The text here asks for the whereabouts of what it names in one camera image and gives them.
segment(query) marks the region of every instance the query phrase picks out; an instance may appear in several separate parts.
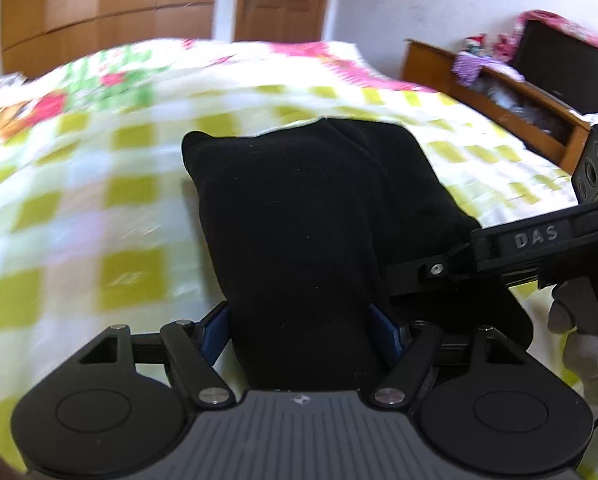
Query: gloved hand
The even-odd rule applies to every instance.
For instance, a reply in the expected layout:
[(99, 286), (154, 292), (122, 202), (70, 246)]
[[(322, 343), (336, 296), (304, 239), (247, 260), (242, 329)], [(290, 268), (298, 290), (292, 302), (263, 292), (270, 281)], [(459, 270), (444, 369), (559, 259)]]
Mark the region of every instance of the gloved hand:
[[(566, 340), (564, 366), (582, 380), (584, 398), (593, 416), (598, 418), (598, 323), (596, 330), (591, 330), (590, 320), (582, 319), (583, 309), (596, 308), (597, 304), (590, 280), (577, 278), (555, 286), (553, 300), (548, 315), (548, 330), (564, 334), (578, 328)], [(584, 333), (583, 326), (593, 333)]]

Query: wooden door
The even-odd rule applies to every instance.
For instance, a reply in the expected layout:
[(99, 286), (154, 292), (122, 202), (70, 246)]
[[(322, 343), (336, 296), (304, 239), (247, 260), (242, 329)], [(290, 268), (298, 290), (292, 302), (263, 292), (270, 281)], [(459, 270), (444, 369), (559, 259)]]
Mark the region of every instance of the wooden door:
[(235, 40), (317, 41), (325, 5), (326, 0), (238, 0)]

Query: bedspread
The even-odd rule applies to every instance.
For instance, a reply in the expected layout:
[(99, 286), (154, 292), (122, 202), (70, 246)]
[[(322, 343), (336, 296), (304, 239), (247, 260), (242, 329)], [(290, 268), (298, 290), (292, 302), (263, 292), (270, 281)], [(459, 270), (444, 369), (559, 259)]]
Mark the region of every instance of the bedspread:
[[(0, 130), (0, 453), (17, 466), (10, 413), (68, 355), (111, 324), (155, 332), (222, 299), (181, 160), (190, 130), (393, 122), (484, 226), (576, 204), (568, 175), (520, 140), (444, 94), (378, 75), (345, 43), (147, 41), (0, 90), (0, 109), (21, 103)], [(536, 322), (532, 352), (576, 386), (563, 341), (544, 329), (547, 292), (515, 293)], [(217, 366), (242, 384), (229, 349)]]

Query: metal screw head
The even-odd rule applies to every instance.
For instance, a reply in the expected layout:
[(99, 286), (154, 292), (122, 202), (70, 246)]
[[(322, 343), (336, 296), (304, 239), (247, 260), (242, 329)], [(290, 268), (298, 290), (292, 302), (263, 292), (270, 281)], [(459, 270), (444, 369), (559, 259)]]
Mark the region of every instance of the metal screw head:
[(442, 264), (435, 264), (432, 267), (430, 267), (430, 273), (433, 276), (438, 276), (442, 272), (444, 272), (444, 266)]
[(398, 388), (379, 388), (375, 392), (375, 400), (381, 404), (399, 404), (406, 398), (406, 394)]
[(206, 404), (221, 404), (228, 399), (230, 399), (230, 392), (225, 388), (218, 388), (217, 386), (204, 388), (199, 392), (199, 400)]

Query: screw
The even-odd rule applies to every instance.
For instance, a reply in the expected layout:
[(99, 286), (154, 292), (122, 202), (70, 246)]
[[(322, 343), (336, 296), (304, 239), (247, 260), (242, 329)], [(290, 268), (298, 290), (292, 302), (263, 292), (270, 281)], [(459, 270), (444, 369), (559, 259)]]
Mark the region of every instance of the screw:
[(306, 394), (301, 394), (301, 395), (297, 395), (296, 397), (293, 397), (293, 402), (299, 404), (299, 406), (303, 406), (305, 404), (307, 404), (308, 402), (310, 402), (312, 399), (310, 397), (308, 397)]
[(430, 273), (433, 276), (438, 276), (442, 272), (444, 272), (444, 266), (442, 264), (435, 264), (432, 267), (430, 267)]
[(230, 399), (230, 392), (225, 388), (218, 388), (217, 386), (204, 388), (199, 392), (199, 400), (206, 404), (221, 404), (228, 399)]
[(398, 388), (379, 388), (375, 392), (375, 400), (381, 404), (399, 404), (406, 398), (406, 394)]

